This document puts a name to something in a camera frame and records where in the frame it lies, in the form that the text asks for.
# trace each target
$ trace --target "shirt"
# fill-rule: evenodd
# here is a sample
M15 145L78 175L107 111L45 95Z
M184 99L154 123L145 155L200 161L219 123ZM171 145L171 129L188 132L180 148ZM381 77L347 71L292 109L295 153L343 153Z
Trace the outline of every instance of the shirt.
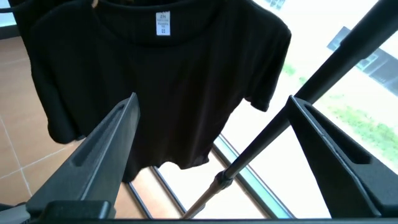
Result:
M170 35L157 33L160 14ZM75 0L33 26L32 78L60 143L89 135L137 93L141 118L123 177L129 182L147 166L208 162L243 98L267 111L290 37L277 16L250 0L100 1L94 9Z

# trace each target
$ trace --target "metal pole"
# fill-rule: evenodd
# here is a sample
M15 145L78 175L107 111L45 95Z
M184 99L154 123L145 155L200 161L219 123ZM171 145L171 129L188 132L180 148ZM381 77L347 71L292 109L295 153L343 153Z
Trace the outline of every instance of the metal pole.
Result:
M357 23L342 41L340 47L312 75L296 93L296 97L309 103L316 102L340 78L349 72L361 59L366 58L398 30L398 1L379 0ZM272 121L261 131L241 155L224 171L224 180L233 179L287 127L289 122L282 108ZM206 191L188 214L205 204L214 196L214 190Z

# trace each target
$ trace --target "tile floor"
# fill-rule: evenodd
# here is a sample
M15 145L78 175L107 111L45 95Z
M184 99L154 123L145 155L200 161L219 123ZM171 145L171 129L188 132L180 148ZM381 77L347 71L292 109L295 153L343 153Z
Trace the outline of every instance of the tile floor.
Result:
M79 144L72 142L62 145L51 140L47 132L47 118L30 76L29 58L22 39L0 40L0 203L15 205L27 201ZM161 172L175 191L178 190L176 194L189 201L188 208L220 169L222 165L211 156L211 162L205 166L179 170L166 165ZM180 175L184 176L185 184L179 183L181 179L177 177ZM149 169L142 170L133 185L154 218L180 216ZM251 211L246 218L264 217L237 184L226 192L240 196L233 201L228 200L228 197L219 197L218 202L210 205L207 212L199 217L245 218L245 214L249 213L245 212L247 209L240 208L249 208ZM144 218L124 184L120 186L115 207L118 218ZM221 207L234 207L234 213L239 216L231 216L230 210Z

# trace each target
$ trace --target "black cable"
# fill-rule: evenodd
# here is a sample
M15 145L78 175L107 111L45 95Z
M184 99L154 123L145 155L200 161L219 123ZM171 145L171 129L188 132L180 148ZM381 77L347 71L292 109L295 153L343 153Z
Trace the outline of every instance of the black cable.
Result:
M9 7L9 8L0 8L0 13L10 13L10 12L21 12L24 9L27 9L29 6L29 2L31 0L24 1L17 6Z
M168 185L168 183L166 182L166 180L164 179L164 177L162 176L162 174L160 173L160 171L158 170L157 167L152 166L151 170L153 171L153 173L155 174L155 176L157 177L157 179L159 181L161 181L163 187L169 192L169 195L172 196L174 203L178 206L180 214L183 215L185 214L185 212L187 212L187 210L185 209L185 207L182 205L181 201L178 199L178 197L176 196L176 194L174 193L174 191L172 190L172 188Z
M148 208L145 206L144 202L142 201L142 199L140 198L140 196L138 195L137 190L134 188L134 186L132 185L132 182L129 183L129 188L131 193L134 195L134 197L136 198L138 204L141 206L141 210L145 213L145 216L149 219L153 219L152 215L150 214Z

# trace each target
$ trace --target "neckline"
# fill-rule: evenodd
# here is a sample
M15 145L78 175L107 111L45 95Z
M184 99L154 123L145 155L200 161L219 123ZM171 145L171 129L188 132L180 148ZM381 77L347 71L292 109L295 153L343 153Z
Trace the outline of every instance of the neckline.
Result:
M123 6L119 4L115 4L112 2L105 2L103 0L99 0L98 4L102 4L104 7L108 7L109 9L112 10L117 10L120 13L132 13L134 11L144 11L144 12L162 12L162 11L169 11L172 9L178 9L180 7L187 6L189 4L193 4L195 2L202 1L202 0L185 0L185 1L180 1L180 2L175 2L175 3L170 3L170 4L164 4L164 5L159 5L159 6ZM107 39L110 41L114 42L115 44L121 45L121 47L128 47L130 49L142 49L142 50L168 50L168 49L173 49L177 50L179 48L188 47L189 45L195 46L197 45L196 43L202 42L205 39L208 39L211 37L211 35L214 32L217 32L216 28L221 28L219 24L223 21L225 16L227 15L227 11L230 5L230 1L235 1L235 0L206 0L206 1L223 1L220 4L222 6L220 7L219 11L217 12L217 15L213 19L213 21L198 35L192 37L189 40L186 40L184 42L180 42L178 44L174 45L165 45L165 46L143 46L135 43L128 42L127 40L124 40L122 38L119 38L117 35L115 35L112 31L110 31L104 24L102 24L101 20L99 19L98 15L95 12L95 9L92 8L91 4L84 4L83 7L86 8L87 11L90 12L90 17L92 18L92 25L96 29L97 32L99 32L101 35L105 36Z

